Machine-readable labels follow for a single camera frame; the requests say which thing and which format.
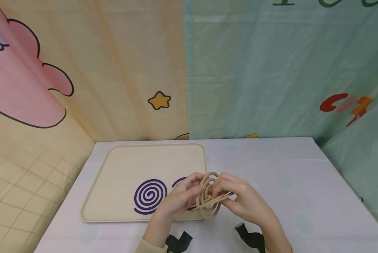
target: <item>yellow flower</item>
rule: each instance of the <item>yellow flower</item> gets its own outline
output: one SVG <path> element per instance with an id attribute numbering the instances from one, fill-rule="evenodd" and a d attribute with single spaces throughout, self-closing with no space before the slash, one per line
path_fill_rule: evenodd
<path id="1" fill-rule="evenodd" d="M 251 135 L 247 135 L 247 136 L 245 136 L 244 138 L 259 138 L 259 135 L 256 134 L 256 133 L 253 133 L 253 134 L 251 134 Z"/>

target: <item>wooden spiral piece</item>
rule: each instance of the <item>wooden spiral piece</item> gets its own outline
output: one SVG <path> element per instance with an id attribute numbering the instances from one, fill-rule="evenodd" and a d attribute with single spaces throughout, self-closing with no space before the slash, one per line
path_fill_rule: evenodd
<path id="1" fill-rule="evenodd" d="M 209 191 L 213 184 L 210 184 L 210 182 L 216 181 L 216 178 L 214 179 L 210 177 L 212 175 L 218 178 L 217 173 L 210 172 L 202 179 L 201 184 L 204 185 L 204 191 L 202 191 L 202 193 L 196 197 L 196 208 L 193 209 L 193 211 L 197 210 L 199 215 L 205 219 L 215 217 L 220 210 L 220 201 L 225 200 L 233 194 L 232 192 L 222 191 L 217 197 L 212 199 Z"/>

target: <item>purple spiral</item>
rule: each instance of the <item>purple spiral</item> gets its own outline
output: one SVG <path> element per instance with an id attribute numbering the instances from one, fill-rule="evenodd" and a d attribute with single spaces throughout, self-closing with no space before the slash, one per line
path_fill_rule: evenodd
<path id="1" fill-rule="evenodd" d="M 149 179 L 144 181 L 137 188 L 134 194 L 136 211 L 142 215 L 154 213 L 157 206 L 168 195 L 166 185 L 158 179 Z"/>
<path id="2" fill-rule="evenodd" d="M 172 184 L 172 188 L 175 187 L 175 186 L 177 186 L 185 178 L 187 178 L 187 176 L 181 177 L 180 179 L 176 180 L 175 183 Z M 188 210 L 192 210 L 195 207 L 196 207 L 196 204 L 194 204 L 193 206 L 189 207 Z"/>

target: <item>person's right hand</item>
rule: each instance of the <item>person's right hand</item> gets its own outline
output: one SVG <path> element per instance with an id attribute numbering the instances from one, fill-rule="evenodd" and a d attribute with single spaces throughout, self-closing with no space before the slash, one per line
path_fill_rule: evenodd
<path id="1" fill-rule="evenodd" d="M 235 201 L 227 198 L 220 203 L 244 220 L 262 227 L 276 219 L 272 209 L 248 181 L 221 173 L 213 184 L 212 198 L 217 197 L 223 190 L 234 192 L 237 198 Z"/>

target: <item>beige sleeve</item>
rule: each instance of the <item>beige sleeve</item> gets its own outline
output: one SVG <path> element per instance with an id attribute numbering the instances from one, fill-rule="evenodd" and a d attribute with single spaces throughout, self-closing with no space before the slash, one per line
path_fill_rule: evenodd
<path id="1" fill-rule="evenodd" d="M 141 239 L 135 253 L 166 253 L 167 249 L 167 245 L 163 248 L 158 248 Z"/>
<path id="2" fill-rule="evenodd" d="M 295 253 L 295 252 L 294 252 L 294 249 L 293 249 L 293 245 L 291 245 L 290 242 L 289 242 L 289 244 L 290 244 L 291 252 L 292 252 L 292 253 Z"/>

